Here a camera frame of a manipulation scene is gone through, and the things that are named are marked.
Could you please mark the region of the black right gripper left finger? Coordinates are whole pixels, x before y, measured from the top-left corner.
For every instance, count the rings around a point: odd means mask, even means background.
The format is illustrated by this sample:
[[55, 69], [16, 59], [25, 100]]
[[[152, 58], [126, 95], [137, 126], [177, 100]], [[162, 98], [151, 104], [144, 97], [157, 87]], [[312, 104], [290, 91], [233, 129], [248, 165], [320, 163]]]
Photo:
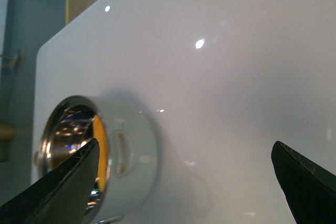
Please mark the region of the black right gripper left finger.
[[94, 138], [1, 206], [1, 223], [81, 223], [94, 187], [100, 148]]

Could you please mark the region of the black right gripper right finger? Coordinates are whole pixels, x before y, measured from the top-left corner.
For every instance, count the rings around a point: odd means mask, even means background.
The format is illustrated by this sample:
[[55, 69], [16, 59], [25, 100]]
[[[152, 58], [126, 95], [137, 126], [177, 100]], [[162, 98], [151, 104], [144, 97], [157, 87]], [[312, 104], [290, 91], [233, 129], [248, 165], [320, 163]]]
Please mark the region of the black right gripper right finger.
[[271, 160], [296, 223], [335, 223], [335, 175], [277, 141]]

